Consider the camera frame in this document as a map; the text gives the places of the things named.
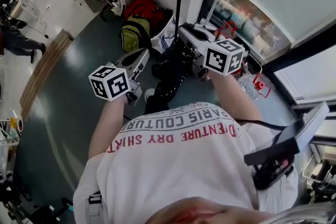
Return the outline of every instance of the black strap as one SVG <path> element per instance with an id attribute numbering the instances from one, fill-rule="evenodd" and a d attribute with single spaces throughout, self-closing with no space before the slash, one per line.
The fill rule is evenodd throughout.
<path id="1" fill-rule="evenodd" d="M 235 119 L 235 121 L 239 124 L 246 124 L 246 123 L 258 124 L 258 125 L 261 125 L 263 127 L 273 129 L 273 130 L 277 130 L 277 131 L 283 131 L 285 128 L 287 128 L 287 126 L 274 125 L 274 124 L 270 124 L 270 123 L 267 123 L 267 122 L 264 122 L 264 121 L 236 120 L 236 119 Z"/>
<path id="2" fill-rule="evenodd" d="M 131 20 L 127 20 L 122 26 L 125 26 L 125 25 L 134 26 L 139 30 L 139 33 L 140 33 L 140 36 L 141 36 L 141 38 L 139 40 L 139 49 L 141 49 L 141 48 L 148 48 L 149 49 L 149 48 L 152 47 L 151 38 L 150 38 L 149 34 L 146 32 L 145 28 L 141 24 L 139 24 L 137 22 L 133 22 Z"/>
<path id="3" fill-rule="evenodd" d="M 102 203 L 102 200 L 101 200 L 101 193 L 100 193 L 100 191 L 92 194 L 89 197 L 89 204 L 94 205 L 94 204 L 101 204 L 101 203 Z"/>

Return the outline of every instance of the transparent bottle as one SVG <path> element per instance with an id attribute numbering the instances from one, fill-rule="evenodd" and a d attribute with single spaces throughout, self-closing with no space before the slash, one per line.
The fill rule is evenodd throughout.
<path id="1" fill-rule="evenodd" d="M 242 89 L 251 97 L 252 100 L 256 100 L 259 97 L 259 93 L 253 83 L 255 75 L 246 74 L 238 79 L 238 84 Z"/>

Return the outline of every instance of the red clip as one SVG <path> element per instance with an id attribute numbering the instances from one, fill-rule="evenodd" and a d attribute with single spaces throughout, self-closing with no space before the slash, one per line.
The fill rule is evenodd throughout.
<path id="1" fill-rule="evenodd" d="M 233 32 L 237 30 L 237 26 L 233 21 L 229 21 L 227 24 L 231 26 Z"/>
<path id="2" fill-rule="evenodd" d="M 269 94 L 271 93 L 271 88 L 270 88 L 269 86 L 265 85 L 262 81 L 256 81 L 256 80 L 259 78 L 260 75 L 261 75 L 261 73 L 258 73 L 258 74 L 256 75 L 256 77 L 255 77 L 254 80 L 253 80 L 253 85 L 254 85 L 254 88 L 257 90 L 257 92 L 258 92 L 262 97 L 267 98 L 267 97 L 269 96 Z M 265 87 L 268 88 L 268 92 L 267 92 L 266 95 L 263 95 L 263 94 L 260 93 L 259 91 L 262 90 L 262 89 L 264 89 Z"/>

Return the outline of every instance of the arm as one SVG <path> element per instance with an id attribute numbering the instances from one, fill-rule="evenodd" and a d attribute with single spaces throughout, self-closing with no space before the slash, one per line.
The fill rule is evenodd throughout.
<path id="1" fill-rule="evenodd" d="M 214 84 L 222 109 L 229 113 L 231 117 L 236 120 L 263 120 L 258 107 L 233 76 L 221 76 L 210 70 L 207 75 Z"/>
<path id="2" fill-rule="evenodd" d="M 107 150 L 123 127 L 126 96 L 106 102 L 89 146 L 89 159 Z"/>

